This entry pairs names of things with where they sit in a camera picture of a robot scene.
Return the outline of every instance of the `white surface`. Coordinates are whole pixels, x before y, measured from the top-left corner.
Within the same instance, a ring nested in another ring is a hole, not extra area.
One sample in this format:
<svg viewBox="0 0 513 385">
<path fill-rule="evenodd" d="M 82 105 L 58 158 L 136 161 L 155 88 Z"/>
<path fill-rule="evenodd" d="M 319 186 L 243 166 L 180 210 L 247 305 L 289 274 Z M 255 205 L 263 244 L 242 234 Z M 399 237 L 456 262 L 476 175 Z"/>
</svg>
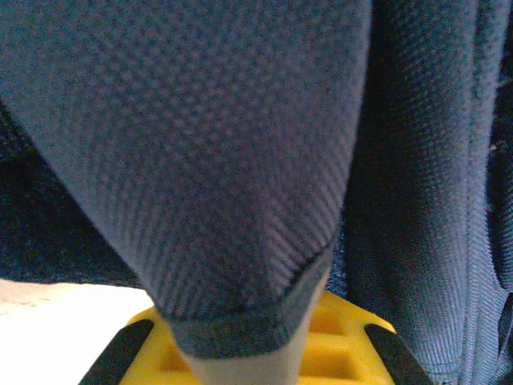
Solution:
<svg viewBox="0 0 513 385">
<path fill-rule="evenodd" d="M 78 384 L 117 331 L 152 305 L 143 290 L 0 279 L 0 384 Z"/>
</svg>

